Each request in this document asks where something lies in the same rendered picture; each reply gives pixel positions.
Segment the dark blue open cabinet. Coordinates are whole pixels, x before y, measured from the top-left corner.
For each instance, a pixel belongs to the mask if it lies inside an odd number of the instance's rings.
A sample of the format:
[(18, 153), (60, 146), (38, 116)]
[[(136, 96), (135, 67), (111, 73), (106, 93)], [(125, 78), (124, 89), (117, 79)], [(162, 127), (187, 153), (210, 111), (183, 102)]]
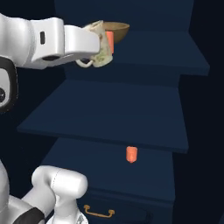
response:
[[(194, 0), (54, 0), (58, 16), (72, 25), (86, 25), (97, 20), (123, 22), (129, 24), (129, 32), (188, 32)], [(100, 75), (76, 74), (67, 76), (64, 81), (94, 81), (105, 83), (124, 83), (142, 86), (158, 86), (179, 90), (179, 78), (165, 74), (148, 75), (136, 73), (132, 76), (109, 77)], [(55, 142), (60, 138), (54, 136)], [(73, 140), (94, 142), (79, 138)], [(148, 149), (154, 151), (177, 152), (169, 150)]]

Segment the brown wooden bowl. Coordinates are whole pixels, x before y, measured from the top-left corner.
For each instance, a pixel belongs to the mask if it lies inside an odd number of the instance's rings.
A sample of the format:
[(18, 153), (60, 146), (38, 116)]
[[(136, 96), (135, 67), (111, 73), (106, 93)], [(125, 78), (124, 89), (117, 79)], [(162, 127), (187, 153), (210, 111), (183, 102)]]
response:
[(121, 22), (104, 22), (103, 26), (107, 32), (114, 33), (115, 44), (121, 42), (125, 38), (130, 29), (130, 26), (128, 24)]

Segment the dark blue cabinet shelf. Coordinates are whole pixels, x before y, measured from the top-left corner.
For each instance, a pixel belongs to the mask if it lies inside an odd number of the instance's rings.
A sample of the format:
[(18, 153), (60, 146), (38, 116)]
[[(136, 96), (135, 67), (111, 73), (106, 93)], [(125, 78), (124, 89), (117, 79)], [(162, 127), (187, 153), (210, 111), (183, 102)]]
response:
[(66, 80), (17, 129), (178, 153), (188, 150), (175, 87)]
[(126, 160), (126, 147), (123, 145), (60, 138), (43, 163), (86, 175), (88, 188), (92, 191), (164, 203), (175, 200), (170, 152), (140, 148), (136, 162), (130, 163)]
[(111, 63), (100, 68), (81, 68), (75, 63), (64, 66), (67, 76), (76, 74), (132, 76), (175, 74), (207, 76), (209, 65), (192, 37), (183, 31), (130, 31), (115, 44)]

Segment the cream patterned mug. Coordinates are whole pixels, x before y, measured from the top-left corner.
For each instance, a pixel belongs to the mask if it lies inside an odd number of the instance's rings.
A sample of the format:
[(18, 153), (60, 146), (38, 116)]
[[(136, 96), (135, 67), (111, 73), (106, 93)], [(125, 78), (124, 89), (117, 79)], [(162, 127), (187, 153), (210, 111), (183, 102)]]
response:
[(84, 26), (85, 30), (96, 33), (100, 39), (101, 49), (98, 54), (92, 56), (87, 63), (82, 62), (80, 59), (76, 60), (76, 64), (80, 67), (103, 67), (110, 63), (113, 59), (112, 52), (109, 45), (109, 38), (103, 27), (103, 21), (99, 20), (93, 22), (92, 24), (87, 24)]

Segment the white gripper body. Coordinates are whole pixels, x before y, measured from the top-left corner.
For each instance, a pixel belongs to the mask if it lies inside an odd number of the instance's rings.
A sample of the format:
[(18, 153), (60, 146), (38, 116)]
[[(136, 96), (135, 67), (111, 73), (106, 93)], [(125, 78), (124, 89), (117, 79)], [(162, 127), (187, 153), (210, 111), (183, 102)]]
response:
[(100, 51), (100, 39), (94, 32), (78, 26), (65, 26), (66, 61), (89, 59)]

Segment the dark blue drawer front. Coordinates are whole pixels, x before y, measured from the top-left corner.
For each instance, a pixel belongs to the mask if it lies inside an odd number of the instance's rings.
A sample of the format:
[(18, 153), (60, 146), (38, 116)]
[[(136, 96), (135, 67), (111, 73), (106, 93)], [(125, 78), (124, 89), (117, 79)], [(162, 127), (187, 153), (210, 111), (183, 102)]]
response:
[[(88, 191), (78, 199), (80, 210), (86, 215), (89, 224), (172, 224), (172, 204), (139, 199), (116, 193)], [(90, 211), (108, 214), (115, 210), (110, 218), (100, 218), (86, 214), (83, 206), (90, 205)]]

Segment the orange glass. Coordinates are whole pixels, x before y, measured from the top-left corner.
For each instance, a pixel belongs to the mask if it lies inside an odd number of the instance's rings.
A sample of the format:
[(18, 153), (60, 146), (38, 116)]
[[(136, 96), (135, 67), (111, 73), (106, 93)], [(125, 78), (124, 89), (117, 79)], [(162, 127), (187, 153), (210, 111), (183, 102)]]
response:
[(137, 147), (128, 146), (126, 148), (126, 160), (130, 163), (137, 161)]
[(112, 31), (106, 31), (106, 35), (108, 38), (108, 44), (110, 47), (110, 51), (113, 54), (114, 53), (114, 33)]

